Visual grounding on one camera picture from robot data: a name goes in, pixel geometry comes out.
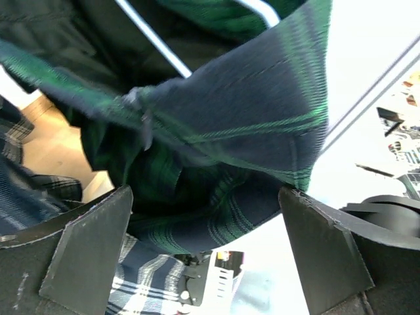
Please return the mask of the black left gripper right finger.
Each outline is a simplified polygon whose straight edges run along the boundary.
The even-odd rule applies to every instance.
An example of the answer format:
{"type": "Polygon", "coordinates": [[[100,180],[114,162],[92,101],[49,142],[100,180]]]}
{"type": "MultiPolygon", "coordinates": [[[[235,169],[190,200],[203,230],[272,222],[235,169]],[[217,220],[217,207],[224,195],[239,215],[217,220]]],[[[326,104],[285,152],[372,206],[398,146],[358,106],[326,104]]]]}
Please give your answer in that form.
{"type": "Polygon", "coordinates": [[[329,207],[280,190],[311,314],[419,313],[419,202],[382,195],[329,207]]]}

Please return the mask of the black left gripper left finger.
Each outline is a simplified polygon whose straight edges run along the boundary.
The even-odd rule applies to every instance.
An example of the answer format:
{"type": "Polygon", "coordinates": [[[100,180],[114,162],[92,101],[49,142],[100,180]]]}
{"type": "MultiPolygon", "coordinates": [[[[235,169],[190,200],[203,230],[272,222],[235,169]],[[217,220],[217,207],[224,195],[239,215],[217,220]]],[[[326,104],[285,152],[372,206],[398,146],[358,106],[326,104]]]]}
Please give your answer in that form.
{"type": "Polygon", "coordinates": [[[122,186],[1,237],[1,313],[104,314],[132,204],[122,186]]]}

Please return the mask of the navy white plaid skirt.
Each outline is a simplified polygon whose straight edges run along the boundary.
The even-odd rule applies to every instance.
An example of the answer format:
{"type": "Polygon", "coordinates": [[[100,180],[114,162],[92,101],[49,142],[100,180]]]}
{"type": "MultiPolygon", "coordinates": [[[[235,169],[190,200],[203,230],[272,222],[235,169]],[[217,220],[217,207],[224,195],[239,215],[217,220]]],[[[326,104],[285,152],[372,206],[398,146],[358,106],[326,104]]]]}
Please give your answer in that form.
{"type": "Polygon", "coordinates": [[[184,265],[126,233],[131,190],[107,182],[49,101],[1,100],[2,314],[178,313],[184,265]]]}

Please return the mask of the green plaid skirt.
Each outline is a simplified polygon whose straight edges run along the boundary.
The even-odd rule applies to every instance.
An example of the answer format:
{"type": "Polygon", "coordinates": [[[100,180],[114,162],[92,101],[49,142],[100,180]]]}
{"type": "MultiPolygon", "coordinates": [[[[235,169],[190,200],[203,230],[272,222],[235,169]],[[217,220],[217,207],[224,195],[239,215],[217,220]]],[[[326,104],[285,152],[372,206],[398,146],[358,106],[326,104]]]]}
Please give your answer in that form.
{"type": "Polygon", "coordinates": [[[177,76],[113,1],[2,1],[1,63],[81,131],[90,166],[134,195],[160,253],[228,244],[306,190],[328,123],[331,1],[133,1],[192,69],[177,76]]]}

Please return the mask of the light blue wire hanger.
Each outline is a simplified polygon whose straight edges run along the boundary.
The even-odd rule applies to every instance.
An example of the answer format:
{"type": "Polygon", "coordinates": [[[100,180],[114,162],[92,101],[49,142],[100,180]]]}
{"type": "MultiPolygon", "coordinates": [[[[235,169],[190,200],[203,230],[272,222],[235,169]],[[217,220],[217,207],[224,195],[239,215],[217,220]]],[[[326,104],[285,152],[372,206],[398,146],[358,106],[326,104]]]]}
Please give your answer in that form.
{"type": "MultiPolygon", "coordinates": [[[[235,2],[258,15],[264,21],[267,28],[273,28],[280,23],[281,19],[276,10],[265,1],[235,0],[235,2]]],[[[167,46],[166,42],[141,17],[130,2],[126,0],[115,0],[115,3],[183,78],[188,78],[192,75],[187,65],[167,46]]]]}

